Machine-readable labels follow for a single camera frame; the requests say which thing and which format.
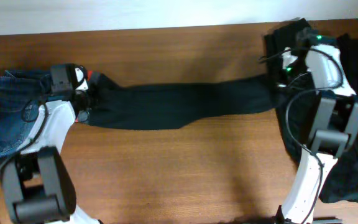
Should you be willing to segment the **black leggings red grey waistband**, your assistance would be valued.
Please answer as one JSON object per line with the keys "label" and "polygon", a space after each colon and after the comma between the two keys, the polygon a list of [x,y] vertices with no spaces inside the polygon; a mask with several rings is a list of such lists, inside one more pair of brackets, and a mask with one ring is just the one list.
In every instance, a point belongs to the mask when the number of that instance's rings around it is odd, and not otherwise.
{"label": "black leggings red grey waistband", "polygon": [[261,113],[286,99],[265,75],[220,83],[123,87],[94,72],[88,84],[92,103],[77,121],[111,129],[180,129],[203,118]]}

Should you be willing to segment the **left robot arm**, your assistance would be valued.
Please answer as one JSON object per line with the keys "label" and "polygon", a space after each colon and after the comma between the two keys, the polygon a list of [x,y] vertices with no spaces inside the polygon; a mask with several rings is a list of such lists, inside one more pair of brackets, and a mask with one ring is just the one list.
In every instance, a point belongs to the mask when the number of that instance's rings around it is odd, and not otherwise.
{"label": "left robot arm", "polygon": [[34,125],[19,148],[0,164],[0,182],[11,222],[100,224],[77,204],[62,161],[68,130],[91,105],[88,72],[74,63],[50,68],[50,93],[39,100]]}

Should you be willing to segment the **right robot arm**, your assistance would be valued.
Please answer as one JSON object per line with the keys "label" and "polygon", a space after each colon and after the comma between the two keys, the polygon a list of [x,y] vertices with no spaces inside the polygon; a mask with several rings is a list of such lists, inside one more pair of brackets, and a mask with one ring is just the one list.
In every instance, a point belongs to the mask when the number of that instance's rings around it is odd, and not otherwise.
{"label": "right robot arm", "polygon": [[317,30],[305,27],[296,34],[295,46],[273,57],[283,60],[283,80],[277,86],[295,91],[285,109],[286,128],[292,104],[307,94],[317,97],[306,120],[306,133],[295,141],[301,147],[301,159],[275,223],[314,223],[314,207],[329,173],[356,140],[358,96],[347,81],[335,39]]}

